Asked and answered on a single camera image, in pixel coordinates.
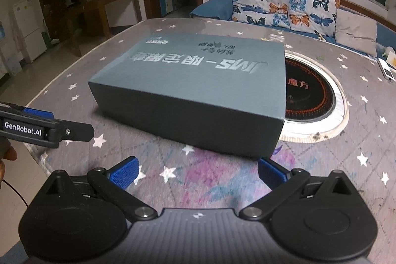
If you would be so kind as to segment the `operator left hand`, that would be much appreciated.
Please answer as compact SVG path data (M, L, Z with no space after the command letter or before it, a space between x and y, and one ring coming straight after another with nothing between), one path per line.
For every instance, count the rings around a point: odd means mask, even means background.
M4 137L0 140L0 181L3 180L5 175L4 160L15 161L18 155L16 150L11 145L10 141Z

